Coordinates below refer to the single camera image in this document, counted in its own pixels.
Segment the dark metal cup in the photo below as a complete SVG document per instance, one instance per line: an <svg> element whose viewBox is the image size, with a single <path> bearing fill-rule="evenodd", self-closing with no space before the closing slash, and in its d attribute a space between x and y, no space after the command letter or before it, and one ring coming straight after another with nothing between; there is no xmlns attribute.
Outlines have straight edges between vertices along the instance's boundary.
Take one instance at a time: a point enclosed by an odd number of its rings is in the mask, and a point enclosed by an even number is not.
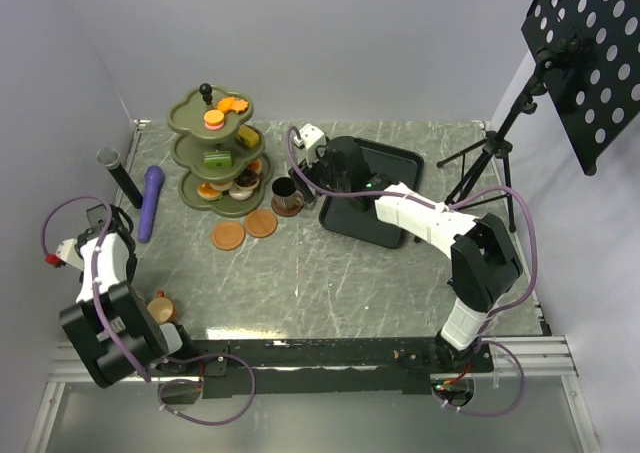
<svg viewBox="0 0 640 453"><path fill-rule="evenodd" d="M292 210L302 207L305 203L304 197L298 191L293 179L289 177L279 177L272 183L272 194L275 206L280 210Z"/></svg>

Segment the dark wooden coaster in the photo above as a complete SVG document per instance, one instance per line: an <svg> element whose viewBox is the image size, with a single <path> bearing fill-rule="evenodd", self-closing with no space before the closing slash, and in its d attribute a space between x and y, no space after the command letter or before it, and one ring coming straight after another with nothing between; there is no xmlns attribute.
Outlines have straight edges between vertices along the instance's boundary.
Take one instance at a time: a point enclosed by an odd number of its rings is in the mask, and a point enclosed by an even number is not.
<svg viewBox="0 0 640 453"><path fill-rule="evenodd" d="M283 208L281 207L275 198L271 200L271 208L272 210L281 217L294 217L298 215L303 209L302 205L295 205L292 208Z"/></svg>

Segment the orange glazed donut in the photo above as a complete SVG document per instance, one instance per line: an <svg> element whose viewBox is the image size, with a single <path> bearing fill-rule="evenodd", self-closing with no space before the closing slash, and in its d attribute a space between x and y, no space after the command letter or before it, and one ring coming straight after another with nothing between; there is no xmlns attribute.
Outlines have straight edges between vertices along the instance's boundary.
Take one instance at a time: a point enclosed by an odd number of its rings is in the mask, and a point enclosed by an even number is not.
<svg viewBox="0 0 640 453"><path fill-rule="evenodd" d="M197 194L204 201L216 201L223 196L224 192L217 190L209 182L202 182L197 187Z"/></svg>

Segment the light wooden coaster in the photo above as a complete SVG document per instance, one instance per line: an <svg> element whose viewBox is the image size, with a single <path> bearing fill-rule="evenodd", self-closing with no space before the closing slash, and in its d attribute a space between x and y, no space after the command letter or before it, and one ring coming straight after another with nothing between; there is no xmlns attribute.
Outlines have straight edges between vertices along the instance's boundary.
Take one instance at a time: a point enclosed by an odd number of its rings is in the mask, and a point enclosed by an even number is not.
<svg viewBox="0 0 640 453"><path fill-rule="evenodd" d="M231 251L238 248L245 239L245 229L237 221L219 222L211 232L211 242L219 250Z"/></svg>
<svg viewBox="0 0 640 453"><path fill-rule="evenodd" d="M278 219L275 213L268 209L256 209L249 213L245 219L244 228L254 238L266 238L271 236L278 227Z"/></svg>

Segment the yellow layered cake slice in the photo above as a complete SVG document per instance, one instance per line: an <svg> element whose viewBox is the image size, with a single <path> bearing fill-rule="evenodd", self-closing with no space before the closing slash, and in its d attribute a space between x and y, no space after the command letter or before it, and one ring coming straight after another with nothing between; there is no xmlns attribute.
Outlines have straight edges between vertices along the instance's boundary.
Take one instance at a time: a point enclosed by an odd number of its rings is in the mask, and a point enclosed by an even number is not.
<svg viewBox="0 0 640 453"><path fill-rule="evenodd" d="M260 134L255 129L246 125L242 125L238 129L236 140L248 149L254 148L261 143Z"/></svg>

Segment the white cream donut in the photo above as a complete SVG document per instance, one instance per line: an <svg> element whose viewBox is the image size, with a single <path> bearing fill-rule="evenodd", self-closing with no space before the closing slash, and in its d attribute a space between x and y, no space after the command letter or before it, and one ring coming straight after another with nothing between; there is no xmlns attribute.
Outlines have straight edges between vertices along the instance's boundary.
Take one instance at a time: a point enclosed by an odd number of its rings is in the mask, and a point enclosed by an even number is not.
<svg viewBox="0 0 640 453"><path fill-rule="evenodd" d="M235 201L247 201L253 195L252 190L243 190L235 186L231 187L228 193Z"/></svg>

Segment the green layered cake slice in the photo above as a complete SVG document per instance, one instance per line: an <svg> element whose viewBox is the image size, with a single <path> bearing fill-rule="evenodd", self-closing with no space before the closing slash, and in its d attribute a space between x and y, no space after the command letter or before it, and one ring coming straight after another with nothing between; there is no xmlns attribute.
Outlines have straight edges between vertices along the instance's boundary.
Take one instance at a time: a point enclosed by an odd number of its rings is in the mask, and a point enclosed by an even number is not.
<svg viewBox="0 0 640 453"><path fill-rule="evenodd" d="M229 150L208 151L203 155L204 167L210 170L231 168L233 156Z"/></svg>

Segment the orange flower cookie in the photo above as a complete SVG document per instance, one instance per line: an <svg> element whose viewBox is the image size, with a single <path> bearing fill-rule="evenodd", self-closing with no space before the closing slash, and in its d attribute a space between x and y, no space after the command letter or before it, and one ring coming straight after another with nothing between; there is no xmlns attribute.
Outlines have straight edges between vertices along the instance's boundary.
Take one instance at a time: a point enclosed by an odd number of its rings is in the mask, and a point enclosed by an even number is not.
<svg viewBox="0 0 640 453"><path fill-rule="evenodd" d="M238 114L242 114L246 112L249 109L249 107L250 107L249 101L243 98L235 98L231 105L231 110Z"/></svg>

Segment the green three-tier serving stand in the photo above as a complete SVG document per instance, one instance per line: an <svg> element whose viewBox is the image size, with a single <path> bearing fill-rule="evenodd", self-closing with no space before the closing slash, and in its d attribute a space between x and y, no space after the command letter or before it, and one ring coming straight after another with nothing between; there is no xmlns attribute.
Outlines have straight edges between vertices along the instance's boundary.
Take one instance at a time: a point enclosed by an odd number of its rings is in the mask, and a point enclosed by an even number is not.
<svg viewBox="0 0 640 453"><path fill-rule="evenodd" d="M262 203L274 174L263 133L249 124L249 96L202 83L167 113L177 134L171 147L184 169L178 183L183 203L198 211L240 218Z"/></svg>

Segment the pink macaron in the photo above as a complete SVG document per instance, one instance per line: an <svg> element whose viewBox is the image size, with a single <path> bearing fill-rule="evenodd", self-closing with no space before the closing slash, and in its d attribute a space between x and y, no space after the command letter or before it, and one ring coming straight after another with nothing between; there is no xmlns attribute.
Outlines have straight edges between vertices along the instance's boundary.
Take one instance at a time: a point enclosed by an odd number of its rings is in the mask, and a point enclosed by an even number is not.
<svg viewBox="0 0 640 453"><path fill-rule="evenodd" d="M211 124L211 123L206 123L206 122L204 123L205 128L207 128L209 130L212 130L212 131L219 130L219 129L223 128L224 125L225 125L224 122L218 123L218 124Z"/></svg>

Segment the round orange cracker biscuit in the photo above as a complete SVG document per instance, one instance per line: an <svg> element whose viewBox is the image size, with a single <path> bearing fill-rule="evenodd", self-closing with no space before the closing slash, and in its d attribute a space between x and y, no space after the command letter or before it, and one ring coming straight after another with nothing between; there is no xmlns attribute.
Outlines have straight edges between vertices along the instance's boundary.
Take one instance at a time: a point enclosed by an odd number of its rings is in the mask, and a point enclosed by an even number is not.
<svg viewBox="0 0 640 453"><path fill-rule="evenodd" d="M218 123L225 122L225 113L222 113L217 109L208 110L203 115L203 121L204 123L206 122L211 124L218 124Z"/></svg>

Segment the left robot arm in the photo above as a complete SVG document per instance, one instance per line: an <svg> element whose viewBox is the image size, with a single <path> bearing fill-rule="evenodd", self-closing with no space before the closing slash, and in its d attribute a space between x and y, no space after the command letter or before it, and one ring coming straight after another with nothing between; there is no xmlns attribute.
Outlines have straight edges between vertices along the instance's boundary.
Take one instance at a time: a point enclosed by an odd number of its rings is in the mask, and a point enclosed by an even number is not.
<svg viewBox="0 0 640 453"><path fill-rule="evenodd" d="M156 321L131 285L137 266L133 222L115 205L111 212L108 216L102 205L88 209L89 227L57 247L56 258L81 272L81 291L75 304L60 312L60 324L101 388L137 370L126 352L144 371L162 361L172 373L187 374L198 352L184 327Z"/></svg>

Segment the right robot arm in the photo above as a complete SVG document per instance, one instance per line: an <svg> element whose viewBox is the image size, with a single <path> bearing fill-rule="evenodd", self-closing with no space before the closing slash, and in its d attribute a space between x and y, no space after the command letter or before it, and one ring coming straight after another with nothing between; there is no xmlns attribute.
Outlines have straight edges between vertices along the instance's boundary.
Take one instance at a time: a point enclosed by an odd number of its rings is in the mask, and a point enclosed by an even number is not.
<svg viewBox="0 0 640 453"><path fill-rule="evenodd" d="M309 140L295 127L285 140L293 178L305 192L346 203L347 219L369 232L395 228L413 234L451 263L456 296L438 331L436 358L448 371L471 359L471 348L498 312L499 299L523 274L523 266L502 220L482 217L429 200L405 183L374 173L352 137Z"/></svg>

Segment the black perforated board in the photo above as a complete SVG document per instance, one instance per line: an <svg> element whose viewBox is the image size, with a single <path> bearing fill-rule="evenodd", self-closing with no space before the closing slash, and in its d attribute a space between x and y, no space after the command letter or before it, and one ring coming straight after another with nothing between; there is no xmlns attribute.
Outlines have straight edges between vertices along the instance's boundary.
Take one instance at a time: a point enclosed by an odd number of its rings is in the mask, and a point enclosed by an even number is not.
<svg viewBox="0 0 640 453"><path fill-rule="evenodd" d="M639 0L532 0L521 27L583 173L639 113Z"/></svg>

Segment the purple handled tool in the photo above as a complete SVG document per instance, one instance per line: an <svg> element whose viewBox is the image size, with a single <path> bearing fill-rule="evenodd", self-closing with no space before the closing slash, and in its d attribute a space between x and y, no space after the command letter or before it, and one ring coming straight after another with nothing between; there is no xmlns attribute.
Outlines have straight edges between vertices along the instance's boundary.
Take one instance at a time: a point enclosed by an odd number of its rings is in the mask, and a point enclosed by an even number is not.
<svg viewBox="0 0 640 453"><path fill-rule="evenodd" d="M165 175L158 165L151 165L145 172L145 188L138 222L138 241L148 243L151 239L155 215Z"/></svg>

